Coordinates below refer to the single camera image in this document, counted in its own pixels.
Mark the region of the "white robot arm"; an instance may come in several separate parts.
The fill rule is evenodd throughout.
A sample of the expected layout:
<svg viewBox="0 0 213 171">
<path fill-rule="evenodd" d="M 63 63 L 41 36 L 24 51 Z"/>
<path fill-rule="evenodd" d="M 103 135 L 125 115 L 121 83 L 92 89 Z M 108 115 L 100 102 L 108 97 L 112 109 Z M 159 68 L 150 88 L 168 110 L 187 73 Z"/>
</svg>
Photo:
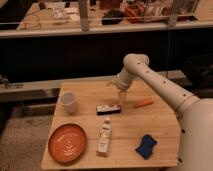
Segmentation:
<svg viewBox="0 0 213 171">
<path fill-rule="evenodd" d="M 179 162 L 168 171 L 213 171 L 213 98 L 199 98 L 149 68 L 145 54 L 128 54 L 111 81 L 121 92 L 135 78 L 145 81 L 181 118 Z"/>
</svg>

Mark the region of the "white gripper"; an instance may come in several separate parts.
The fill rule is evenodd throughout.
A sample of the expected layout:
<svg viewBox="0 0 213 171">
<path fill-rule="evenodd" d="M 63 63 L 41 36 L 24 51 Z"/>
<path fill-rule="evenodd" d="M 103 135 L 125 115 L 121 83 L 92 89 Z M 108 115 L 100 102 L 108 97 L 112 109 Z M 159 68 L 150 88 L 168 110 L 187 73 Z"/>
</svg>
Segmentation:
<svg viewBox="0 0 213 171">
<path fill-rule="evenodd" d="M 125 103 L 126 96 L 127 96 L 126 90 L 131 86 L 131 84 L 132 84 L 132 78 L 129 75 L 119 73 L 115 77 L 115 81 L 111 80 L 111 81 L 107 82 L 106 86 L 107 87 L 116 86 L 120 90 L 120 92 L 118 93 L 119 105 L 123 106 L 123 104 Z"/>
</svg>

